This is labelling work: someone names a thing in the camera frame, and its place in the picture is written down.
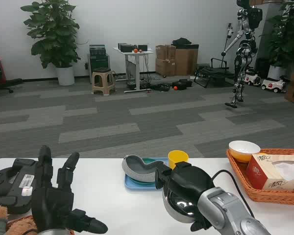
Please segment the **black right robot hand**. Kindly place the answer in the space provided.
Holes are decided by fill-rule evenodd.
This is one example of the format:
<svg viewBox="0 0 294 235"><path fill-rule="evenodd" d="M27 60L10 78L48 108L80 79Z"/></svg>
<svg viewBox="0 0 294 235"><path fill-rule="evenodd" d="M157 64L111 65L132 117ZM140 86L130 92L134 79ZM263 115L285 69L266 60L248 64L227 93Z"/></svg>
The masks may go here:
<svg viewBox="0 0 294 235"><path fill-rule="evenodd" d="M200 196L215 187L204 170L187 162L176 163L174 169L163 164L156 168L155 186L163 190L164 207L173 219L191 224L192 232L212 227L197 205Z"/></svg>

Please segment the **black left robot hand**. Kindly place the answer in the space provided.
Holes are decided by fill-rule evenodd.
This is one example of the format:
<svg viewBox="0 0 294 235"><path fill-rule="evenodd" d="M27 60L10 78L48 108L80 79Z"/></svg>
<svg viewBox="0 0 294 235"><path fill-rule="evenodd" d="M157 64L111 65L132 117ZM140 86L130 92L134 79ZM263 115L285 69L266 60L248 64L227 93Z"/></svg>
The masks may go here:
<svg viewBox="0 0 294 235"><path fill-rule="evenodd" d="M57 184L52 186L53 165L51 149L43 145L35 169L36 186L31 198L31 211L39 235L70 235L72 231L86 231L102 235L108 227L89 217L86 212L73 209L74 193L71 189L79 153L72 153L58 169Z"/></svg>

